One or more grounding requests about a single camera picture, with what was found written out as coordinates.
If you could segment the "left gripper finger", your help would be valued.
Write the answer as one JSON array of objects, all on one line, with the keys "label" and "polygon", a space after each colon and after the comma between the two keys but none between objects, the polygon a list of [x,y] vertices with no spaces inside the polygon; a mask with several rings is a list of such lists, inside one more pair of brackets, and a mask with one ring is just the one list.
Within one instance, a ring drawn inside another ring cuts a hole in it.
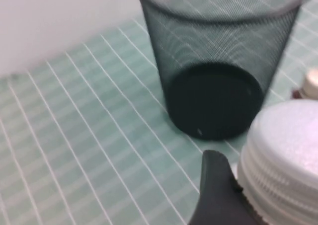
[{"label": "left gripper finger", "polygon": [[190,225],[262,225],[263,219],[243,194],[227,157],[202,153],[199,199]]}]

